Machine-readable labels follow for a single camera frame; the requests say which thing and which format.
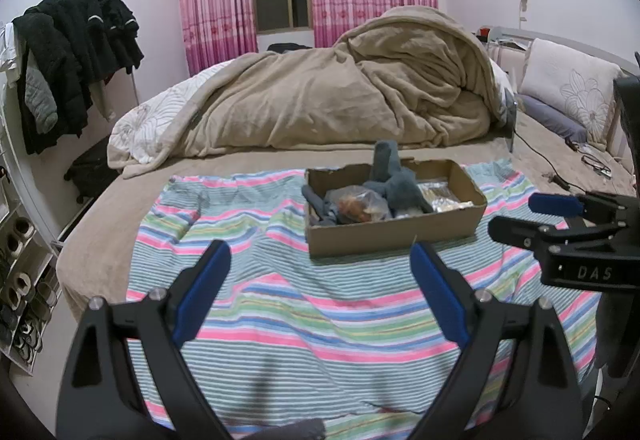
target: white comforter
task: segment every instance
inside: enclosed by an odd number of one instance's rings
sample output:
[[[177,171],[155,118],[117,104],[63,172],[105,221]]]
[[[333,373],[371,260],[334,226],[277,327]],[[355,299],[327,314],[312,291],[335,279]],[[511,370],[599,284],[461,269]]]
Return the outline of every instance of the white comforter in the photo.
[[[157,146],[171,121],[208,78],[232,60],[220,62],[170,87],[155,97],[133,108],[116,122],[109,145],[141,164],[151,162],[158,154]]]

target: gray pillow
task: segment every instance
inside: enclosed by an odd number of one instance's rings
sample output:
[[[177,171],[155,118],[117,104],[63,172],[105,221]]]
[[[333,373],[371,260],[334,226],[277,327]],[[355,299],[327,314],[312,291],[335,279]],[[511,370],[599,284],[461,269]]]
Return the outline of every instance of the gray pillow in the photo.
[[[523,105],[523,111],[549,131],[562,138],[569,137],[573,142],[587,142],[587,130],[558,109],[525,94],[519,95],[518,100]]]

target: blue gripper pad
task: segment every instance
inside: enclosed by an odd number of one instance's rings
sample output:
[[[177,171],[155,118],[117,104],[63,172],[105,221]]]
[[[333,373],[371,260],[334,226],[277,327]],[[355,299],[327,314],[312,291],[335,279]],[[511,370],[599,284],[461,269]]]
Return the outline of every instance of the blue gripper pad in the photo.
[[[219,241],[217,248],[210,257],[209,249],[198,261],[205,261],[204,267],[191,284],[175,311],[175,327],[172,339],[180,349],[188,341],[194,340],[202,322],[209,313],[209,309],[222,287],[231,269],[231,250],[224,241]]]
[[[581,216],[584,205],[575,196],[550,195],[534,193],[529,198],[529,208],[534,213],[552,216]]]
[[[447,341],[464,349],[469,341],[465,309],[420,244],[409,255],[411,272]]]

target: flower embroidery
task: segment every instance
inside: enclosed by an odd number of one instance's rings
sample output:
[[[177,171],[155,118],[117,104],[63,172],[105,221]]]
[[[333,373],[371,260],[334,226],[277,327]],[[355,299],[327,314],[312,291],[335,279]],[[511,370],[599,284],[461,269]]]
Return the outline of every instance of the flower embroidery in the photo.
[[[572,70],[569,84],[564,84],[560,93],[564,97],[567,115],[587,129],[595,141],[601,140],[609,106],[598,89],[598,81],[590,78],[585,82],[580,73]]]

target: striped cloth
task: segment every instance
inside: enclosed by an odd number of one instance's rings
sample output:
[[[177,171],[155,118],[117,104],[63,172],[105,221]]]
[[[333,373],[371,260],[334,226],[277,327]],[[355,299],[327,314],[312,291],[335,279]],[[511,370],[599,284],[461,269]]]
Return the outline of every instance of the striped cloth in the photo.
[[[486,231],[496,214],[560,220],[529,211],[534,187],[507,161],[466,171],[487,210],[474,237],[437,250],[474,288],[502,300],[550,298],[581,377],[594,354],[598,295],[542,286],[530,252],[494,243]],[[231,271],[182,354],[231,434],[322,418],[332,440],[404,439],[459,349],[444,340],[411,275],[408,250],[309,258],[303,182],[303,170],[172,178],[140,226],[127,298],[169,286],[213,239],[226,240]],[[509,347],[504,341],[498,350],[474,422],[491,415]],[[130,349],[152,416],[168,424],[140,343]]]

